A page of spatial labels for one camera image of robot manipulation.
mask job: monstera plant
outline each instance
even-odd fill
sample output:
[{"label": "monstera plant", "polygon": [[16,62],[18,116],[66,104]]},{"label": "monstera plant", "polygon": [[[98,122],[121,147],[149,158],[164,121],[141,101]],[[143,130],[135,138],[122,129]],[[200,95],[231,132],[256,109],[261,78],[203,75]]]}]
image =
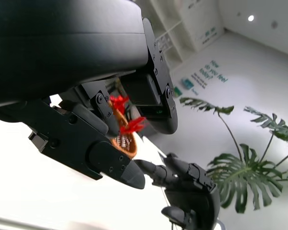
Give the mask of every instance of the monstera plant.
[{"label": "monstera plant", "polygon": [[270,141],[259,158],[257,152],[248,145],[243,143],[238,145],[232,131],[222,117],[222,115],[230,115],[234,106],[217,107],[206,101],[188,97],[180,98],[180,103],[204,112],[213,111],[224,123],[235,143],[237,154],[222,153],[208,164],[208,175],[217,184],[223,208],[227,208],[236,195],[236,212],[244,213],[249,192],[253,195],[255,210],[260,208],[260,198],[262,198],[265,207],[272,203],[270,194],[273,197],[280,196],[283,189],[280,182],[288,182],[288,170],[280,172],[277,167],[288,158],[288,155],[276,164],[265,160],[265,156],[274,137],[288,142],[288,126],[283,119],[277,122],[277,115],[275,114],[269,117],[251,107],[244,108],[244,111],[258,116],[251,120],[252,122],[259,123],[262,128],[269,129],[271,133]]}]

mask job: black robotic arm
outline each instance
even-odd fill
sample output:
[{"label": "black robotic arm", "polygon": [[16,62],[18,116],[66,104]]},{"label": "black robotic arm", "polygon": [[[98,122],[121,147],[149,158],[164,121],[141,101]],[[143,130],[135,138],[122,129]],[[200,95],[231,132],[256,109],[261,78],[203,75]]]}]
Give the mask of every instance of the black robotic arm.
[{"label": "black robotic arm", "polygon": [[[131,161],[109,140],[119,129],[109,94],[98,80],[114,77],[120,78],[131,102],[157,131],[176,131],[169,71],[151,24],[136,4],[0,0],[0,120],[25,123],[32,129],[29,139],[42,154],[82,174],[98,180],[104,173],[143,189],[146,166]],[[59,107],[50,107],[49,96],[54,94],[63,99]],[[159,174],[152,176],[155,185],[167,187],[168,199],[178,208],[163,213],[186,229],[211,229],[219,205],[216,188],[198,184],[201,177],[194,183],[194,175],[182,175],[188,173],[177,172],[179,179],[184,178],[180,181],[173,175],[164,180],[162,174],[160,181]],[[198,194],[210,202],[203,204],[204,216],[194,208]]]}]

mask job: white ceiling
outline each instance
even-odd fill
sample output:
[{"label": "white ceiling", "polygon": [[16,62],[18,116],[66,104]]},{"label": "white ceiling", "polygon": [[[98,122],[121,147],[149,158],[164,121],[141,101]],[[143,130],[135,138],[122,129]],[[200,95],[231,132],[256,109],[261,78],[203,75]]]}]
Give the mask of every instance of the white ceiling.
[{"label": "white ceiling", "polygon": [[288,54],[288,0],[219,0],[219,6],[227,29]]}]

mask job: white wall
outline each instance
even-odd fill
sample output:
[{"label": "white wall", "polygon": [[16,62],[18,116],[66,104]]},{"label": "white wall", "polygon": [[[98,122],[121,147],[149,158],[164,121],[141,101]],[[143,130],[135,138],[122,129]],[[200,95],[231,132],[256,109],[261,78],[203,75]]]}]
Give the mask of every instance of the white wall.
[{"label": "white wall", "polygon": [[[205,64],[215,60],[218,73],[228,80],[207,80],[206,89],[194,83],[192,91],[183,91],[183,96],[197,97],[218,106],[235,106],[230,116],[223,116],[232,129],[238,143],[246,143],[262,155],[269,139],[268,130],[249,122],[253,115],[243,111],[244,106],[268,114],[276,113],[288,124],[288,56],[239,35],[228,33],[207,47],[196,57],[172,73],[174,84],[180,89],[182,77],[192,79]],[[212,112],[197,112],[182,107],[176,99],[179,127],[171,136],[156,135],[151,140],[164,152],[174,152],[187,161],[206,165],[223,152],[237,155],[234,143],[216,115]],[[274,139],[268,158],[278,162],[288,154],[288,144]],[[285,169],[288,161],[280,169]],[[288,230],[288,188],[282,196],[274,199],[271,206],[259,211],[252,210],[252,199],[244,215],[236,214],[234,206],[221,210],[220,219],[228,230]]]}]

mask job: ceiling light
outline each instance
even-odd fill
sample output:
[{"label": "ceiling light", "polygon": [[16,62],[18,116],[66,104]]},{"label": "ceiling light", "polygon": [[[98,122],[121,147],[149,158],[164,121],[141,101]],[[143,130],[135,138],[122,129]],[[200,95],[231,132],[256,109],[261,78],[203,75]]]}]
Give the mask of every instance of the ceiling light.
[{"label": "ceiling light", "polygon": [[254,15],[251,15],[249,18],[248,18],[249,22],[252,22],[254,20]]}]

